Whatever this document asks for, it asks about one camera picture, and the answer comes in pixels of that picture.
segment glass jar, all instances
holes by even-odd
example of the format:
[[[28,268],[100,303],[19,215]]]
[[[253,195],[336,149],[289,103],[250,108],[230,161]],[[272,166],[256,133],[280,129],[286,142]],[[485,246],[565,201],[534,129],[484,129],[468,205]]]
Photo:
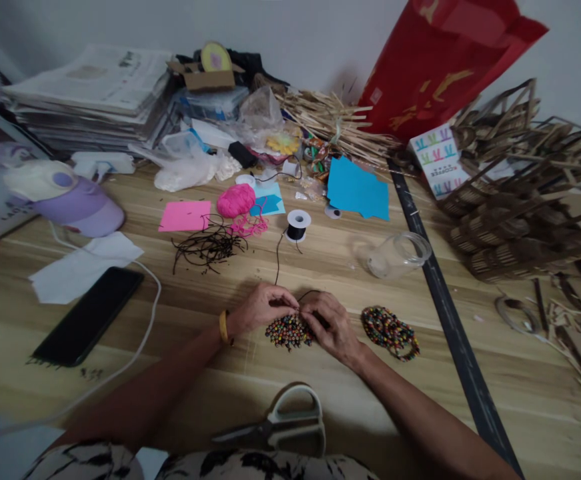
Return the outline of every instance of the glass jar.
[[[388,237],[368,256],[368,268],[377,278],[394,280],[421,267],[432,248],[421,235],[403,232]]]

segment white scissors handle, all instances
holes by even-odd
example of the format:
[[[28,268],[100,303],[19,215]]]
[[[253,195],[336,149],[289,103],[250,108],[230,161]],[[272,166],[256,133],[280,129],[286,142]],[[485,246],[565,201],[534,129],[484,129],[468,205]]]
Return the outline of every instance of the white scissors handle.
[[[287,398],[294,393],[306,392],[314,400],[314,406],[311,410],[307,411],[295,411],[289,413],[280,413],[279,408],[284,404]],[[279,425],[282,423],[296,422],[301,420],[316,420],[313,425],[307,425],[304,427],[297,427],[293,429],[279,431],[277,433],[272,433],[268,437],[268,445],[278,450],[278,444],[281,440],[299,437],[302,435],[319,435],[320,437],[320,453],[319,457],[323,457],[326,453],[326,429],[324,428],[322,404],[319,402],[319,397],[315,391],[308,387],[307,385],[299,384],[290,387],[288,390],[281,394],[279,400],[275,404],[272,412],[268,415],[268,421],[273,425]]]

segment plastic container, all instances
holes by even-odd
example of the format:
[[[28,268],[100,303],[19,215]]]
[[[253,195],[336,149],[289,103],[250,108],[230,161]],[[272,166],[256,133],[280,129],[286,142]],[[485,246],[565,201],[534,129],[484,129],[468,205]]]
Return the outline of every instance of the plastic container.
[[[183,89],[179,101],[184,114],[191,118],[227,121],[239,117],[239,104],[247,96],[247,87],[216,93],[192,93]]]
[[[388,237],[368,256],[368,268],[377,278],[394,280],[421,267],[430,258],[430,244],[416,233]]]

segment charging cable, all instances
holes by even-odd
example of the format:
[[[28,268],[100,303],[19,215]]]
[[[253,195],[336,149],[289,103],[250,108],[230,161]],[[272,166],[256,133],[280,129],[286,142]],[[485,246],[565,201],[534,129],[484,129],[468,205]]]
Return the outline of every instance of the charging cable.
[[[112,165],[108,162],[97,162],[97,183],[101,183],[103,181],[103,176],[112,170]]]
[[[99,257],[99,258],[106,259],[106,260],[116,260],[116,259],[119,259],[119,260],[126,260],[127,261],[127,259],[120,258],[120,257],[116,257],[116,258],[115,257],[103,257],[101,255],[97,255],[96,253],[92,253],[91,251],[88,251],[88,250],[86,250],[84,248],[80,248],[80,247],[77,247],[76,245],[72,245],[71,243],[68,243],[68,242],[65,242],[63,240],[60,240],[60,238],[57,236],[57,231],[55,230],[55,226],[52,224],[52,222],[50,222],[50,228],[52,228],[52,236],[61,245],[64,245],[64,246],[66,246],[68,248],[71,248],[73,250],[84,250],[84,251],[88,252],[90,255],[94,255],[95,257]],[[105,380],[103,380],[100,384],[94,386],[92,389],[90,389],[87,392],[85,392],[84,394],[82,394],[76,400],[73,400],[71,403],[69,403],[66,407],[64,407],[59,412],[57,412],[57,413],[55,413],[53,415],[50,415],[49,417],[42,418],[42,419],[39,419],[39,420],[31,420],[31,421],[22,422],[22,423],[16,423],[16,424],[11,425],[9,427],[4,427],[4,428],[0,429],[0,437],[2,437],[4,435],[8,435],[10,433],[14,433],[14,432],[22,431],[22,430],[27,430],[29,428],[40,427],[42,425],[45,425],[46,423],[50,423],[50,422],[53,422],[54,420],[57,420],[57,419],[61,418],[66,413],[70,412],[70,410],[72,410],[76,406],[78,406],[80,403],[84,402],[84,400],[86,400],[87,398],[89,398],[90,396],[92,396],[92,394],[94,394],[95,392],[99,391],[105,385],[107,385],[108,383],[112,382],[115,378],[117,378],[123,372],[125,372],[126,370],[128,370],[135,363],[135,361],[137,360],[137,358],[139,358],[139,356],[141,355],[141,352],[143,351],[143,347],[145,346],[145,343],[148,340],[148,337],[150,336],[150,332],[152,330],[152,326],[155,323],[155,314],[157,312],[157,302],[159,301],[159,297],[161,296],[161,282],[159,281],[159,279],[157,278],[157,276],[154,273],[152,273],[150,271],[150,269],[148,269],[148,267],[146,267],[141,262],[138,262],[136,260],[133,260],[132,263],[136,263],[137,265],[139,265],[142,269],[144,269],[146,271],[146,273],[148,275],[150,275],[151,277],[153,277],[155,279],[155,282],[157,283],[157,295],[155,296],[155,301],[152,304],[152,311],[151,311],[151,314],[150,314],[150,322],[148,323],[148,327],[145,330],[145,333],[143,334],[143,339],[141,340],[141,343],[139,344],[139,347],[137,348],[137,351],[132,356],[132,358],[130,359],[130,361],[128,363],[126,363],[124,366],[122,366],[115,373],[113,373],[112,375],[110,375],[108,378],[106,378]]]

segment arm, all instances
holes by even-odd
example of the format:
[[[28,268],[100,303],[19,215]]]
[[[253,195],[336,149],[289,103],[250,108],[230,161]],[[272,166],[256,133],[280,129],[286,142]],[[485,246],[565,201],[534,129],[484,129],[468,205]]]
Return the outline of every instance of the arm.
[[[291,315],[298,307],[297,300],[288,290],[260,283],[228,315],[228,336],[234,338],[277,317]],[[159,425],[222,347],[217,322],[189,343],[173,348],[160,361],[78,415],[50,449],[88,439],[110,439],[123,443],[136,453],[142,440]]]
[[[366,382],[400,430],[443,473],[463,479],[518,479],[511,466],[477,434],[361,343],[346,309],[333,295],[322,292],[312,297],[300,312],[324,350]],[[320,323],[315,314],[325,322]]]

